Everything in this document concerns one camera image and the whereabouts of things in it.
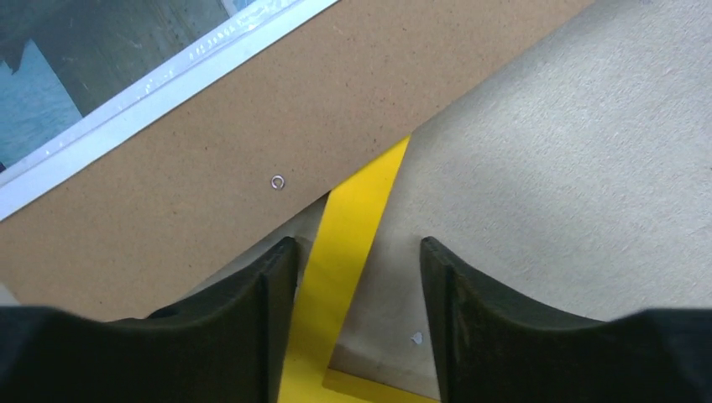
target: yellow tape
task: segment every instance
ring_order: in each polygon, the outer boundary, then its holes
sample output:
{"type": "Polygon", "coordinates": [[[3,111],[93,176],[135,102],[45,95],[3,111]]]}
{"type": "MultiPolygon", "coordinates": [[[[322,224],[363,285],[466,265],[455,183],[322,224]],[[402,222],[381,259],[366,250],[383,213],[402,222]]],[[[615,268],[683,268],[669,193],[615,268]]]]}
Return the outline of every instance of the yellow tape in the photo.
{"type": "Polygon", "coordinates": [[[292,313],[280,403],[433,401],[328,369],[409,139],[329,195],[292,313]]]}

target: cardboard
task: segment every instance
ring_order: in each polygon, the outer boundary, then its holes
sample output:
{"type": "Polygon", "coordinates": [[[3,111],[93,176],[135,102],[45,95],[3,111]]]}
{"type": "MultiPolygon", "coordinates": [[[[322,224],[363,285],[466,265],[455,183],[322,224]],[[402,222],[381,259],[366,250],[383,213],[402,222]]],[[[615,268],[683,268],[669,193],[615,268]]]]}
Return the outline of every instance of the cardboard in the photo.
{"type": "Polygon", "coordinates": [[[589,3],[342,0],[0,223],[0,281],[25,304],[141,317],[589,3]]]}

